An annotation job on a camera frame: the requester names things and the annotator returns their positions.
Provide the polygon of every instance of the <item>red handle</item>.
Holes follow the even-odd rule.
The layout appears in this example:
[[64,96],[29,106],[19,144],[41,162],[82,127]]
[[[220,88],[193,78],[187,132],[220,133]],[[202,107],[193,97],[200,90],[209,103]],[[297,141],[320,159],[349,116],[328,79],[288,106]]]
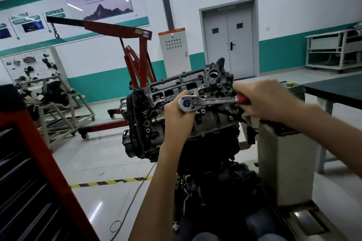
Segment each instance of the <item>red handle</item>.
[[250,105],[250,99],[247,98],[245,95],[238,93],[238,104],[242,105]]

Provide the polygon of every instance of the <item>forearm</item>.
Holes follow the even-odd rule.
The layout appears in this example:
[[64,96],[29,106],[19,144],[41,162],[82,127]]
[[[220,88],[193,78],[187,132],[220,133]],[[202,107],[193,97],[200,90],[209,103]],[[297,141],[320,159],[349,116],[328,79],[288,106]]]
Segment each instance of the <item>forearm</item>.
[[175,181],[179,155],[175,147],[162,145],[150,186],[143,199],[129,241],[172,240],[172,216]]
[[310,104],[296,109],[285,124],[321,144],[362,178],[361,130]]

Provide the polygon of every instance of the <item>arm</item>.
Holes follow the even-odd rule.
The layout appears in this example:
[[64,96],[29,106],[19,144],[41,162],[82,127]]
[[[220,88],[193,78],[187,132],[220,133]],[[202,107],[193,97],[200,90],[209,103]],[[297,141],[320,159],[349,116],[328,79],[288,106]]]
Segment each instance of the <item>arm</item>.
[[173,199],[177,166],[186,139],[190,136],[195,113],[179,110],[180,93],[165,105],[165,140],[150,186],[139,209],[129,241],[172,240]]
[[317,105],[294,97],[276,80],[234,83],[251,105],[241,105],[248,115],[283,123],[312,138],[336,155],[362,178],[362,131],[332,117]]

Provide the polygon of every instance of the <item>hand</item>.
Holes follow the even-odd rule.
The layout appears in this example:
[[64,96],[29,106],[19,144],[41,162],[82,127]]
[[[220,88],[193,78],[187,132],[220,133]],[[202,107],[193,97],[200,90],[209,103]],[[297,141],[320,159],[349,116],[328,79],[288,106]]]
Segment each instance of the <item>hand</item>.
[[165,141],[164,143],[176,146],[181,153],[184,143],[189,138],[195,120],[195,112],[184,113],[179,109],[179,99],[189,95],[183,91],[176,98],[165,105]]
[[241,108],[248,115],[264,120],[285,124],[292,113],[306,105],[277,80],[235,82],[233,88],[250,99],[251,105],[240,105]]

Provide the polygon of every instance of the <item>picture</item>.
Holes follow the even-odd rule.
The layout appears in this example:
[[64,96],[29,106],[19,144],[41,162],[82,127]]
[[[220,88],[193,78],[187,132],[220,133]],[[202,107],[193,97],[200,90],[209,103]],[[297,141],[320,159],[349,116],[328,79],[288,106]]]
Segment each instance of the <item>picture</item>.
[[26,33],[44,29],[44,26],[43,26],[43,23],[41,22],[41,20],[33,21],[33,22],[21,24],[21,25],[24,29],[24,32],[26,32]]
[[11,37],[11,34],[7,28],[0,30],[0,39]]
[[133,12],[131,0],[67,0],[74,19],[99,20]]

